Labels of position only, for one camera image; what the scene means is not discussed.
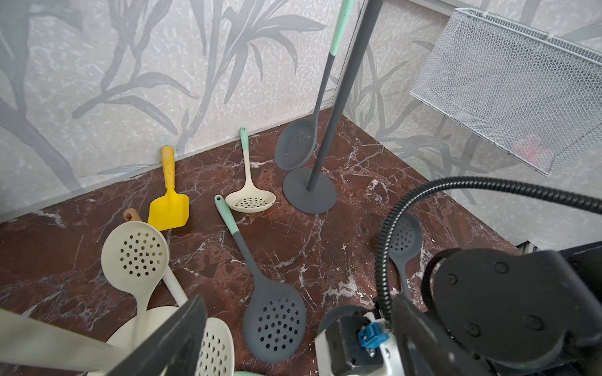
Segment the grey skimmer green handle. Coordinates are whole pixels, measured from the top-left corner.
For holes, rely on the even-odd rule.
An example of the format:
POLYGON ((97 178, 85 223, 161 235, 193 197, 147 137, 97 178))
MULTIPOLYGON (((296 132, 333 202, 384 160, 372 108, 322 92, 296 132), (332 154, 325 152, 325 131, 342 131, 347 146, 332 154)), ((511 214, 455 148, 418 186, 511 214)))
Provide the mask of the grey skimmer green handle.
POLYGON ((288 171, 302 167, 314 153, 318 138, 318 116, 322 99, 353 6, 354 1, 352 0, 343 0, 340 6, 334 36, 312 115, 309 118, 296 119, 288 124, 277 141, 274 160, 280 169, 288 171))

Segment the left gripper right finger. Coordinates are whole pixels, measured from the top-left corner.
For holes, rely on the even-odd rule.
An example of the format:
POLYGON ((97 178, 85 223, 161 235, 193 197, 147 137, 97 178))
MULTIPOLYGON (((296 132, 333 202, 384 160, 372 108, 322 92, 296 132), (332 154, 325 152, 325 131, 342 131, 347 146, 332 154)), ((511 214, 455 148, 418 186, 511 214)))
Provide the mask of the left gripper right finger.
POLYGON ((202 296, 190 298, 108 374, 196 374, 207 319, 202 296))

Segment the grey skimmer near right arm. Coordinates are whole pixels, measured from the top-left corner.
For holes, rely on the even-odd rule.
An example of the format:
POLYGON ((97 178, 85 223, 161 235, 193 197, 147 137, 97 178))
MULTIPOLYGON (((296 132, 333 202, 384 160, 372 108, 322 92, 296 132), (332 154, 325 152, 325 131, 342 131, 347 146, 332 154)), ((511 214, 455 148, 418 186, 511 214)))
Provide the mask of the grey skimmer near right arm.
POLYGON ((405 213, 393 229, 390 259, 395 264, 400 277, 404 296, 411 300, 408 280, 405 272, 407 263, 420 254, 423 246, 423 232, 418 219, 405 213))

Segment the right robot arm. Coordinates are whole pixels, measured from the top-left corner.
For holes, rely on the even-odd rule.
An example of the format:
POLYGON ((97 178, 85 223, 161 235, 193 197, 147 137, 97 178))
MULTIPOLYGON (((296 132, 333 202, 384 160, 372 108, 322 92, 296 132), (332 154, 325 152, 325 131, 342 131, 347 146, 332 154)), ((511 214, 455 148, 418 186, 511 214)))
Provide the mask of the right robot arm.
POLYGON ((601 245, 448 249, 393 302, 403 375, 599 375, 601 245))

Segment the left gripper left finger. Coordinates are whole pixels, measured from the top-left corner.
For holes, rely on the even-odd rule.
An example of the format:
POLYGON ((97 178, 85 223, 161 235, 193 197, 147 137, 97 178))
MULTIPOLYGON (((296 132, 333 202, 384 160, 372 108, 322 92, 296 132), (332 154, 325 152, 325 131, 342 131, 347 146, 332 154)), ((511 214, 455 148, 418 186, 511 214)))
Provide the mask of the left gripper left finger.
POLYGON ((65 371, 110 371, 128 357, 113 346, 1 310, 1 362, 65 371))

